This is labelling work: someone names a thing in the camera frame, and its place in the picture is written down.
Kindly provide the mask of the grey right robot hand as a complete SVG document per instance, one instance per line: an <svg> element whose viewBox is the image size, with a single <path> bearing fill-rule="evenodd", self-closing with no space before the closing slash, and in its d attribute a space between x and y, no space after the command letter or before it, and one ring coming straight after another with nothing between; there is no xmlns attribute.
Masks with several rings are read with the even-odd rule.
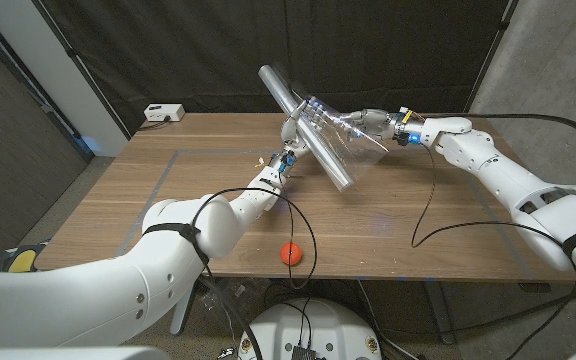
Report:
<svg viewBox="0 0 576 360"><path fill-rule="evenodd" d="M406 146L410 135L404 131L404 123L412 112L401 108L400 112L389 113L380 109L363 109L351 113L342 113L339 119L351 127L354 137L369 137L373 140L391 139Z"/></svg>

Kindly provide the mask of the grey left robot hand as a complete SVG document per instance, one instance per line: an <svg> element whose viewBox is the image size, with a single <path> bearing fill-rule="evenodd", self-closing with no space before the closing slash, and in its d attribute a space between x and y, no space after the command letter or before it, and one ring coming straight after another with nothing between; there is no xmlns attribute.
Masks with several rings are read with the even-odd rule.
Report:
<svg viewBox="0 0 576 360"><path fill-rule="evenodd" d="M281 126L281 139L284 147L293 151L297 158L308 153L323 156L331 155L332 149L320 134L308 113L311 104L302 100L286 108L286 119Z"/></svg>

